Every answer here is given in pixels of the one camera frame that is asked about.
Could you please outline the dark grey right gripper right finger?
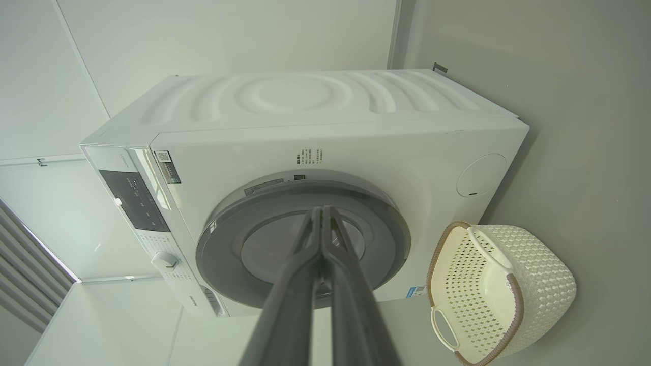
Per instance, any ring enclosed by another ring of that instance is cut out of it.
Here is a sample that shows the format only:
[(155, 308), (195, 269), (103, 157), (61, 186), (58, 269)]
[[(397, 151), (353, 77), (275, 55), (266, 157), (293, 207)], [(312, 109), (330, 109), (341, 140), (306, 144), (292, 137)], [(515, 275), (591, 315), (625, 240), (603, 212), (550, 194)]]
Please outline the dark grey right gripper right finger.
[(332, 288), (334, 365), (401, 365), (376, 299), (332, 206), (323, 207), (322, 254)]

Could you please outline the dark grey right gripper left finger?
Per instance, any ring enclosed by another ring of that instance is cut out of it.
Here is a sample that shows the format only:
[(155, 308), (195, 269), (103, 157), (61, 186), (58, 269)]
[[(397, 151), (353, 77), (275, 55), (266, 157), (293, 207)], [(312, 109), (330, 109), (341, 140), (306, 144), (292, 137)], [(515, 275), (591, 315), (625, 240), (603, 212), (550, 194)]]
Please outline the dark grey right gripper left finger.
[(323, 207), (305, 215), (240, 365), (311, 363), (312, 315), (322, 278), (322, 217)]

